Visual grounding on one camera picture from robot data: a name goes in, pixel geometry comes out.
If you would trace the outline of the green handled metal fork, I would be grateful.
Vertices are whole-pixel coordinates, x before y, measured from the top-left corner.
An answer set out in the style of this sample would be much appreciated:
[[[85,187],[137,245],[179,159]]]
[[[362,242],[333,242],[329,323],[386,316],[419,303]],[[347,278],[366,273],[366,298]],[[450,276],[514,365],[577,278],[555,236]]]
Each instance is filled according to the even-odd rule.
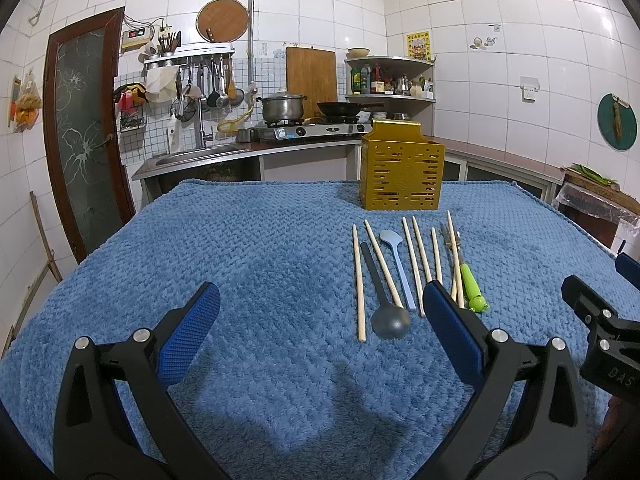
[[[450,252],[452,255],[453,251],[451,249],[449,230],[443,224],[442,224],[442,235],[445,237],[446,246],[450,249]],[[468,302],[469,309],[475,313],[485,312],[489,309],[489,304],[487,303],[485,297],[480,292],[480,286],[477,285],[477,281],[474,278],[474,275],[469,267],[469,263],[467,263],[465,258],[463,258],[462,256],[459,231],[456,232],[456,242],[457,242],[457,251],[459,255],[462,289],[464,291],[466,301]],[[454,269],[455,269],[454,260],[451,260],[451,269],[452,269],[452,281],[451,281],[450,296],[452,300],[457,301],[458,289],[457,289],[457,281],[456,281],[456,278],[454,277]]]

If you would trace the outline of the wooden chopstick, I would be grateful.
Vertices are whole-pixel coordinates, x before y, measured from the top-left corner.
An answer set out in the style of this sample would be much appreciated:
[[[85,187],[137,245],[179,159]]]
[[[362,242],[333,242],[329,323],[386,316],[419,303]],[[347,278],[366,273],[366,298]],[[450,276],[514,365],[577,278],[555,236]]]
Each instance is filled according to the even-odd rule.
[[[376,258],[378,258],[378,263],[380,264],[381,270],[383,272],[384,278],[386,279],[386,283],[388,285],[388,288],[390,289],[390,293],[392,294],[392,298],[393,298],[393,302],[394,304],[396,304],[397,307],[403,308],[404,305],[401,302],[400,296],[398,294],[397,291],[397,287],[394,283],[394,280],[392,278],[392,276],[390,275],[390,270],[388,270],[388,265],[386,263],[386,260],[382,254],[382,250],[380,247],[380,244],[378,244],[378,239],[376,238],[376,236],[374,235],[374,232],[371,228],[370,222],[367,219],[363,220],[364,226],[366,227],[367,233],[369,235],[370,238],[370,242],[372,244],[372,247],[374,249]]]
[[[436,280],[439,281],[440,284],[442,284],[443,283],[443,281],[442,281],[442,263],[440,262],[440,251],[439,251],[439,244],[438,244],[438,236],[437,236],[436,229],[433,228],[433,227],[431,227],[431,239],[432,239],[432,245],[433,245],[434,266],[435,266]]]
[[[430,265],[428,264],[426,249],[425,249],[422,233],[420,230],[419,222],[418,220],[416,220],[415,216],[412,216],[411,220],[412,220],[412,225],[414,229],[414,234],[416,234],[416,242],[418,243],[418,247],[419,247],[420,257],[421,257],[422,266],[423,266],[424,275],[425,275],[425,283],[429,283],[433,278],[431,274]]]
[[[418,312],[421,318],[425,318],[425,312],[423,307],[423,287],[420,275],[420,269],[418,262],[416,261],[416,251],[413,246],[413,239],[409,230],[408,221],[406,217],[401,217],[402,227],[404,228],[406,242],[408,246],[409,258],[411,263],[411,270],[413,274],[414,287],[416,288],[416,305],[418,306]]]
[[[365,342],[367,340],[366,332],[366,309],[364,308],[364,295],[363,295],[363,282],[362,282],[362,269],[361,269],[361,257],[360,246],[357,227],[352,226],[352,247],[354,248],[354,260],[355,260],[355,282],[356,282],[356,300],[357,300],[357,338],[359,342]]]
[[[454,288],[456,289],[456,301],[459,308],[465,309],[457,235],[456,230],[454,229],[454,222],[452,222],[451,212],[449,210],[447,210],[447,224],[449,230],[452,258],[454,259]]]

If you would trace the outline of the light blue plastic spoon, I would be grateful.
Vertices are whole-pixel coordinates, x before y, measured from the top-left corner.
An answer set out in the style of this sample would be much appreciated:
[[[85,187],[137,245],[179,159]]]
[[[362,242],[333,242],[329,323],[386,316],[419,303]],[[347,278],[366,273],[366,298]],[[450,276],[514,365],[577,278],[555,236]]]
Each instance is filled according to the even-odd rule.
[[[407,278],[407,274],[405,272],[405,268],[402,265],[401,262],[401,258],[399,255],[399,245],[402,242],[402,238],[401,236],[396,233],[395,231],[392,230],[382,230],[380,232],[380,234],[378,234],[378,236],[380,237],[380,240],[382,240],[383,243],[387,244],[388,246],[390,246],[390,249],[393,252],[393,256],[394,256],[394,260],[396,263],[396,268],[397,268],[397,272],[400,278],[400,282],[401,282],[401,286],[402,286],[402,290],[405,293],[405,297],[407,300],[407,306],[410,310],[415,311],[416,310],[416,302],[413,299],[412,293],[411,293],[411,289],[409,286],[409,282],[408,282],[408,278]]]

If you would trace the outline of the steel kitchen sink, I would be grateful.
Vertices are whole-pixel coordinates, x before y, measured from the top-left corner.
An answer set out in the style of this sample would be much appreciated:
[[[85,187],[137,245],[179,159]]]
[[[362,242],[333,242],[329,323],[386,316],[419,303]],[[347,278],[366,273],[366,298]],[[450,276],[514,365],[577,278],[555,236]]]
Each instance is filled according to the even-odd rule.
[[[180,162],[190,162],[191,160],[204,159],[214,156],[219,156],[232,152],[242,152],[242,148],[239,148],[235,144],[220,144],[213,146],[212,148],[199,148],[190,152],[180,152],[176,154],[165,155],[156,160],[156,166],[165,166],[172,164],[180,164]]]

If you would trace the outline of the blue knitted table cloth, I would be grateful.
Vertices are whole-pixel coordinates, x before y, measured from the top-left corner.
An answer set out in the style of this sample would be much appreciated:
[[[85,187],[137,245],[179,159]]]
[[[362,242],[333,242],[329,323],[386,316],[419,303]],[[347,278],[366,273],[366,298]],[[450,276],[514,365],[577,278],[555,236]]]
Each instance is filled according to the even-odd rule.
[[[504,182],[448,182],[435,211],[366,211],[350,182],[189,180],[154,200],[50,293],[1,362],[1,400],[45,462],[75,340],[119,342],[153,327],[205,282],[217,321],[170,393],[201,442],[237,479],[408,479],[468,402],[434,330],[413,318],[399,340],[357,339],[352,226],[358,238],[460,232],[489,309],[483,322],[526,344],[587,332],[563,301],[578,275],[623,318],[639,294],[574,223]]]

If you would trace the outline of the yellow perforated utensil holder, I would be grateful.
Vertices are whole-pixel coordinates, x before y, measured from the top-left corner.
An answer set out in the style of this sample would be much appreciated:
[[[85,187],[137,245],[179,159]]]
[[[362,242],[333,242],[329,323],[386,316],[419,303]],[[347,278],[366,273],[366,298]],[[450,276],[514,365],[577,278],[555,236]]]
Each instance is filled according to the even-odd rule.
[[[367,210],[435,210],[445,145],[418,122],[375,119],[361,139],[359,195]]]

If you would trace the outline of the corner steel shelf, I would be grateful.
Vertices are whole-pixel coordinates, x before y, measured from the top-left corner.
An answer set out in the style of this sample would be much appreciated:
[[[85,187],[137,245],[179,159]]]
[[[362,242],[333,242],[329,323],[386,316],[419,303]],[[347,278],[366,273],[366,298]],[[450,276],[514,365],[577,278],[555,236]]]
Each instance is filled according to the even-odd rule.
[[[435,61],[405,56],[360,56],[344,61],[345,98],[389,118],[406,114],[431,128],[435,110]]]

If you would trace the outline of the black wok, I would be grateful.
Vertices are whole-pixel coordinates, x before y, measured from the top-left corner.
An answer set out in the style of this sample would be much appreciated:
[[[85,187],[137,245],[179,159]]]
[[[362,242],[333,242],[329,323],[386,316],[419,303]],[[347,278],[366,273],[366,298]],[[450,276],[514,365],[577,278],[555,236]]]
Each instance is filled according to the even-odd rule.
[[[352,102],[319,102],[317,104],[320,113],[328,122],[356,122],[358,114],[362,111],[361,103]]]

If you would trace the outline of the steel cooking pot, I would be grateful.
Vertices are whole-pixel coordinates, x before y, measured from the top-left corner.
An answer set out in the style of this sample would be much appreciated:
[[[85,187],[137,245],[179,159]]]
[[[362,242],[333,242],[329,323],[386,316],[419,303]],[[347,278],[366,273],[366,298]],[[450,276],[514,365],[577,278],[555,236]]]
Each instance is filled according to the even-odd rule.
[[[280,91],[271,96],[258,96],[256,102],[262,104],[262,119],[270,122],[300,122],[304,118],[303,94]]]

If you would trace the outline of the dark wooden glass door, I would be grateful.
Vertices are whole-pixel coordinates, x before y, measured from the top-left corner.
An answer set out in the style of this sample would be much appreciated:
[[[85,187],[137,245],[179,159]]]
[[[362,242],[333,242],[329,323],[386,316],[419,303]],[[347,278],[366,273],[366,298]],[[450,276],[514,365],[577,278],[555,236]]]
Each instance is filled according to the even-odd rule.
[[[49,37],[43,74],[43,137],[52,193],[78,262],[134,216],[120,159],[113,102],[124,10]]]

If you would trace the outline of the wooden cutting board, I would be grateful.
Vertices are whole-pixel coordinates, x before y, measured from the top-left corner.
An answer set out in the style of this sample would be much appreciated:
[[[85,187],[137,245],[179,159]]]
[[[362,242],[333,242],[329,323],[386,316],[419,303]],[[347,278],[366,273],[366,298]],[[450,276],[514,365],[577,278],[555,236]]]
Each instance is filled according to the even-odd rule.
[[[337,101],[336,57],[315,48],[285,49],[286,90],[306,96],[304,118],[320,117],[319,103]]]

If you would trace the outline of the round woven tray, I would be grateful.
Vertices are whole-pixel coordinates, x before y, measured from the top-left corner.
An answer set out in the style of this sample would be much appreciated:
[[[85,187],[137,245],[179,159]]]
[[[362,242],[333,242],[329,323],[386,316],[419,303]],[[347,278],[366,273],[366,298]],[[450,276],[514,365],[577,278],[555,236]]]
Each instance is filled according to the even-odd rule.
[[[212,44],[238,40],[248,26],[248,11],[238,0],[213,0],[198,12],[198,34]]]

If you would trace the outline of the green round wall board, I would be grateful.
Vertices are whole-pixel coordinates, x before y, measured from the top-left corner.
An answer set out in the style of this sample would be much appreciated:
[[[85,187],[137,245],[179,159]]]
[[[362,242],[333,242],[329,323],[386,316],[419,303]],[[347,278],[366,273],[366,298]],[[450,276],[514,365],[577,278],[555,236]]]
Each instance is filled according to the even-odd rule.
[[[631,106],[613,93],[606,94],[597,110],[602,138],[617,151],[628,151],[638,138],[637,118]]]

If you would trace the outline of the white wall socket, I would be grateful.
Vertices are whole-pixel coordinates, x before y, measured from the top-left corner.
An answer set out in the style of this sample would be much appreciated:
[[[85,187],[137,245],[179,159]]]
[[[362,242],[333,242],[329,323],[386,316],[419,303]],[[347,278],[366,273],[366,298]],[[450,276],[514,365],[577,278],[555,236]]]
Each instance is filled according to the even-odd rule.
[[[540,82],[536,77],[521,76],[520,88],[524,102],[535,102],[540,90]]]

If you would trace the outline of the yellow wall poster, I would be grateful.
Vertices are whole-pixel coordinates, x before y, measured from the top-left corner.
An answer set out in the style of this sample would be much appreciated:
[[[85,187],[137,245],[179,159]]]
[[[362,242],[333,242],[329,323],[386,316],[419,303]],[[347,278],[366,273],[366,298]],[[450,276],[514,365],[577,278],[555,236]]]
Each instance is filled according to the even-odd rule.
[[[427,30],[407,35],[407,56],[414,60],[431,62],[431,36]]]

